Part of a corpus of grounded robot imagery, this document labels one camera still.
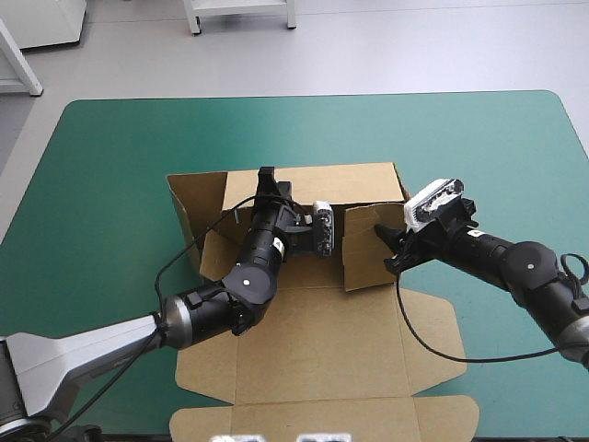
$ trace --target white object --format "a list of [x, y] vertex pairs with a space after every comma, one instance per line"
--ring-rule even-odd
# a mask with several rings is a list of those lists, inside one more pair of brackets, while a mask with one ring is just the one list
[[288, 29], [296, 28], [296, 0], [182, 0], [191, 32], [201, 33], [200, 17], [232, 14], [281, 14], [286, 12]]
[[296, 442], [352, 442], [352, 435], [348, 433], [316, 433], [313, 435], [301, 435]]
[[251, 436], [213, 436], [210, 442], [266, 442], [266, 438], [260, 435]]
[[39, 96], [43, 87], [0, 18], [0, 92]]
[[438, 208], [459, 197], [463, 190], [464, 187], [460, 180], [438, 179], [430, 182], [417, 192], [413, 198], [408, 200], [403, 207], [407, 230], [411, 229], [417, 233], [433, 221], [432, 218], [427, 220], [418, 219], [417, 209], [420, 206], [423, 206], [424, 212], [434, 214]]
[[0, 17], [20, 49], [80, 40], [86, 0], [0, 0]]

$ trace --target gray floor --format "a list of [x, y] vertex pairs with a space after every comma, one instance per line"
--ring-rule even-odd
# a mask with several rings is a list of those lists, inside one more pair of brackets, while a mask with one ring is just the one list
[[43, 96], [0, 99], [0, 239], [75, 99], [548, 89], [589, 147], [586, 1], [299, 0], [296, 30], [233, 17], [199, 37], [180, 0], [89, 2], [78, 47], [27, 54]]

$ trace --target white shelf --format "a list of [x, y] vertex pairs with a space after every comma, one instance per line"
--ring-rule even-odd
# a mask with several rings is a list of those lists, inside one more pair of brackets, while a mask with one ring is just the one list
[[182, 0], [194, 35], [201, 33], [201, 17], [232, 14], [286, 14], [286, 27], [296, 28], [296, 0]]
[[282, 13], [285, 0], [192, 0], [197, 17], [227, 16], [231, 14]]

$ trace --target white sticker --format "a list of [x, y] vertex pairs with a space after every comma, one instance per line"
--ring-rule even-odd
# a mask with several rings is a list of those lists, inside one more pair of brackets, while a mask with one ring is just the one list
[[479, 236], [481, 236], [481, 235], [486, 235], [486, 233], [485, 233], [485, 232], [481, 232], [480, 230], [476, 230], [476, 229], [469, 230], [467, 233], [468, 233], [468, 234], [469, 234], [471, 237], [474, 237], [474, 238], [478, 238], [478, 237], [479, 237]]

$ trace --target cardboard box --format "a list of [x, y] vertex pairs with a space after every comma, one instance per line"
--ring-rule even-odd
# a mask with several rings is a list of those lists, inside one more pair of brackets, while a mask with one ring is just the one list
[[[170, 190], [186, 240], [222, 211], [253, 194], [256, 170], [174, 175]], [[358, 441], [469, 441], [476, 403], [464, 396], [412, 398], [466, 367], [431, 355], [410, 336], [394, 298], [377, 222], [402, 227], [407, 193], [392, 163], [277, 169], [303, 205], [328, 201], [336, 216], [334, 256], [283, 264], [279, 291], [264, 320], [179, 353], [177, 382], [235, 404], [180, 410], [170, 423], [177, 442], [219, 434], [263, 434], [295, 441], [301, 433], [351, 433]], [[234, 265], [251, 205], [210, 232], [193, 265], [217, 280]], [[404, 290], [407, 310], [428, 342], [464, 351], [452, 306]]]

